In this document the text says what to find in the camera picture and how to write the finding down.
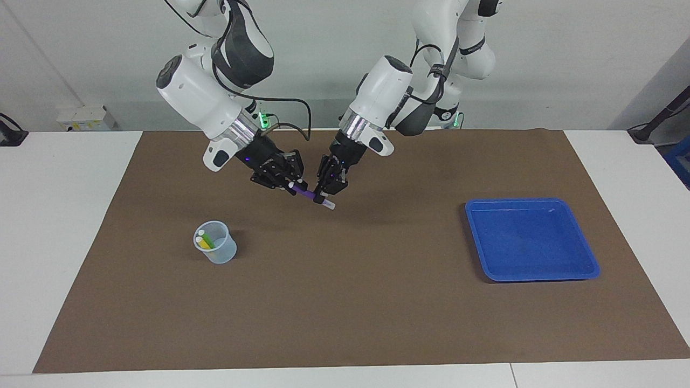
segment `white table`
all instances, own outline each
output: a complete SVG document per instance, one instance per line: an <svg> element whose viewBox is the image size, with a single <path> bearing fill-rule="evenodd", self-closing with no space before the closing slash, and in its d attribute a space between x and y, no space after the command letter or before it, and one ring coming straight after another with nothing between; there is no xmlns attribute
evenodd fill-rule
<svg viewBox="0 0 690 388"><path fill-rule="evenodd" d="M566 132L690 339L690 192L625 132ZM0 387L667 387L690 360L31 375L141 133L32 133L0 148ZM31 244L22 244L30 234Z"/></svg>

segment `brown surface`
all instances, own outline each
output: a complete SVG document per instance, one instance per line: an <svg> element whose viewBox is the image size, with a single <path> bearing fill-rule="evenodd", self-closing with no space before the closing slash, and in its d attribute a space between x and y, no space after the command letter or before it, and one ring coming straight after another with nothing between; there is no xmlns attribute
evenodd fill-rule
<svg viewBox="0 0 690 388"><path fill-rule="evenodd" d="M333 133L299 147L314 184ZM369 152L331 212L201 163L201 133L141 138L34 372L690 358L561 132L437 131ZM601 266L491 283L463 203L568 202ZM191 235L225 221L237 257Z"/></svg>

